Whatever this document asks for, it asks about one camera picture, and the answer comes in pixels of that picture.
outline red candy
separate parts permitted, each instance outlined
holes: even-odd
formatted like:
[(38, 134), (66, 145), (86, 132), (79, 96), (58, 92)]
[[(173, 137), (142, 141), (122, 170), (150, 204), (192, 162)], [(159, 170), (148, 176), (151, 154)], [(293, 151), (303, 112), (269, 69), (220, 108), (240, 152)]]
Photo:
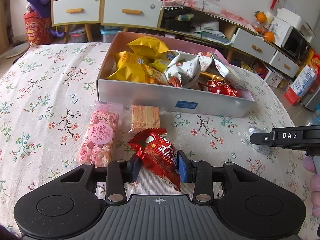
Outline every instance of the red candy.
[(145, 168), (180, 192), (180, 176), (176, 171), (177, 150), (164, 138), (166, 134), (166, 129), (146, 129), (137, 133), (129, 141), (129, 145), (137, 151)]
[(227, 96), (239, 97), (240, 93), (227, 85), (225, 82), (218, 82), (215, 80), (208, 80), (204, 84), (198, 82), (199, 87), (202, 91), (207, 91), (215, 94), (222, 94)]

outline pink packaged snack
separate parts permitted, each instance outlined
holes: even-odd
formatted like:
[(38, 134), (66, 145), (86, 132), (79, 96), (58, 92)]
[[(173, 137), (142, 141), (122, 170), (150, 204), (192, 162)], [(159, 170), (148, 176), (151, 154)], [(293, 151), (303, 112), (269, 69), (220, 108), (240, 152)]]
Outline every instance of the pink packaged snack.
[(87, 131), (83, 137), (77, 160), (94, 163), (95, 167), (107, 166), (111, 161), (115, 132), (122, 118), (123, 104), (95, 102)]

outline metal screw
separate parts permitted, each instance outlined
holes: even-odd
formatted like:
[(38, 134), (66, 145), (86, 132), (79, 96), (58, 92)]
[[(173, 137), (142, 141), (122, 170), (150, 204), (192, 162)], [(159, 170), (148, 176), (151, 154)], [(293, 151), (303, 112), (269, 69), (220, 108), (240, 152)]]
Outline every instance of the metal screw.
[(123, 196), (121, 194), (112, 194), (108, 197), (108, 199), (112, 202), (119, 202), (123, 200)]
[(199, 194), (196, 196), (196, 200), (200, 202), (207, 202), (211, 200), (211, 197), (208, 194)]

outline white drawer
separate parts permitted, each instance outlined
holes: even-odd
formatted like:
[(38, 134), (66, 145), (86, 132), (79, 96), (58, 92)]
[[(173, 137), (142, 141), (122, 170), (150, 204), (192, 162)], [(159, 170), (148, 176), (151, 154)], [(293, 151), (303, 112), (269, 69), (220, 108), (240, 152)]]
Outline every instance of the white drawer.
[(105, 0), (103, 23), (156, 28), (161, 6), (159, 0)]
[(232, 47), (244, 51), (265, 62), (270, 62), (276, 49), (264, 42), (261, 38), (238, 28), (236, 34), (232, 37)]
[(282, 54), (280, 51), (276, 52), (269, 64), (292, 78), (300, 68), (297, 64), (295, 64), (291, 59)]
[[(53, 23), (99, 22), (100, 0), (57, 0), (53, 2)], [(82, 9), (67, 13), (67, 10)]]

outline black gripper pad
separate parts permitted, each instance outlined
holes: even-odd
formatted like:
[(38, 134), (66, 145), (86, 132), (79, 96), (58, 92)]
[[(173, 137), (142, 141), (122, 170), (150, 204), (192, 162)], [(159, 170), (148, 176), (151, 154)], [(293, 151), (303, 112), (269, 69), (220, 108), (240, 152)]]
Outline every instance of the black gripper pad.
[[(28, 236), (24, 240), (34, 240)], [(186, 195), (132, 195), (120, 206), (108, 207), (86, 232), (68, 240), (248, 240), (220, 222), (211, 207), (198, 206)], [(297, 236), (283, 240), (299, 240)]]

